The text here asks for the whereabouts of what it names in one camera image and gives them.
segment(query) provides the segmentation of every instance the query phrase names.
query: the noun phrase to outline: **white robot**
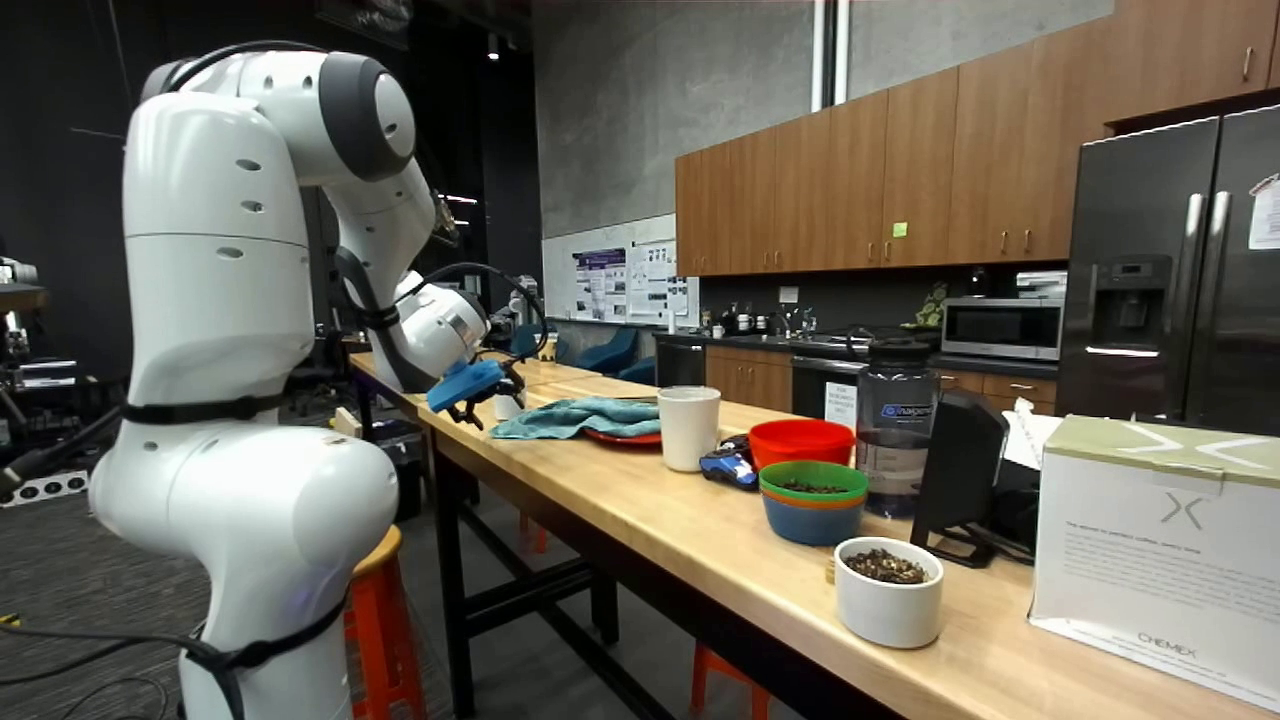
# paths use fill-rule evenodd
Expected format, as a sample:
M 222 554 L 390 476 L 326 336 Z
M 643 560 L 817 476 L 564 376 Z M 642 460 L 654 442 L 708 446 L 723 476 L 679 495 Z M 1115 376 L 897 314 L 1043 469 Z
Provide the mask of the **white robot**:
M 350 716 L 335 615 L 391 521 L 398 472 L 365 442 L 282 430 L 275 399 L 318 327 L 299 189 L 341 218 L 341 267 L 390 385 L 475 359 L 490 322 L 408 275 L 436 228 L 414 147 L 404 89 L 367 58 L 318 49 L 163 65 L 129 123 L 137 359 L 89 499 L 129 543 L 209 571 L 209 622 L 181 656 L 190 720 Z

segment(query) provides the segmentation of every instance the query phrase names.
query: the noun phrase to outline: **microwave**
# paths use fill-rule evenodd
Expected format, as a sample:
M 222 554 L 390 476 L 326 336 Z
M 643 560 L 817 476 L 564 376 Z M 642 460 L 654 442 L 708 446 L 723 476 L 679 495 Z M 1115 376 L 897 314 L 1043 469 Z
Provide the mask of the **microwave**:
M 945 303 L 941 351 L 1048 359 L 1064 349 L 1064 295 L 963 295 Z

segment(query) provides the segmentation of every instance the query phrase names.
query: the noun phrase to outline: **cardboard box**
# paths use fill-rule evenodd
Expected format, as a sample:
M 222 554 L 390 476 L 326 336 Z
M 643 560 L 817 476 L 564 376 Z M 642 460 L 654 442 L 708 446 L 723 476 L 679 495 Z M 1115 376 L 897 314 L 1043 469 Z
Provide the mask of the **cardboard box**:
M 1031 623 L 1280 713 L 1280 442 L 1067 417 Z

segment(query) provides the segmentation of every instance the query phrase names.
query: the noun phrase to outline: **whiteboard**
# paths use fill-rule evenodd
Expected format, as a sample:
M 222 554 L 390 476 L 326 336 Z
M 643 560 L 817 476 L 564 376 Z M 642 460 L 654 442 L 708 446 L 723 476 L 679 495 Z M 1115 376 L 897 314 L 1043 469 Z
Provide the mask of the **whiteboard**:
M 546 241 L 546 314 L 594 324 L 699 324 L 699 280 L 675 275 L 675 218 Z

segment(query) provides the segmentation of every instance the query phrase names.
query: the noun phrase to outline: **black refrigerator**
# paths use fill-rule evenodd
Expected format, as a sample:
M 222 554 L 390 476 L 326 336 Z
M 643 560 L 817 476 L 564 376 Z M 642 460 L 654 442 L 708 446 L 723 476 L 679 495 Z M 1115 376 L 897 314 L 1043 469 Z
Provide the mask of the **black refrigerator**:
M 1280 434 L 1280 108 L 1082 147 L 1062 410 Z

